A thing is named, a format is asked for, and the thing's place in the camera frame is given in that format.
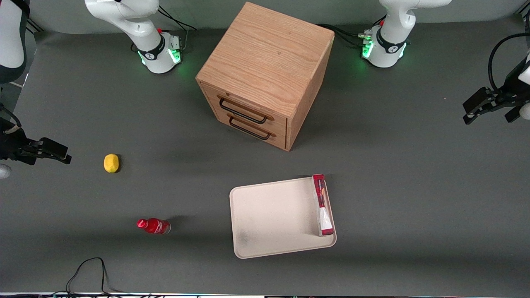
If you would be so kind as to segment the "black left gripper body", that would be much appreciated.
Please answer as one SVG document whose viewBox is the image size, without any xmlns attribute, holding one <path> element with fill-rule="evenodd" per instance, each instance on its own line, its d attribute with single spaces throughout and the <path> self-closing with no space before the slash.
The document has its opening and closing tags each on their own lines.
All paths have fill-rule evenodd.
<svg viewBox="0 0 530 298">
<path fill-rule="evenodd" d="M 519 79 L 519 75 L 528 68 L 526 59 L 522 59 L 505 77 L 496 97 L 496 107 L 521 110 L 529 103 L 529 84 Z"/>
</svg>

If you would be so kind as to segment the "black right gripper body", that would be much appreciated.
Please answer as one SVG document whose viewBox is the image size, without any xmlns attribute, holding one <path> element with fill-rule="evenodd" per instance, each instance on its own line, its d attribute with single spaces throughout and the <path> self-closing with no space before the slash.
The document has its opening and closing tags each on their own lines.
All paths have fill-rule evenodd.
<svg viewBox="0 0 530 298">
<path fill-rule="evenodd" d="M 23 129 L 4 118 L 0 119 L 0 128 L 0 159 L 32 165 L 32 158 L 20 155 L 20 150 L 29 144 Z"/>
</svg>

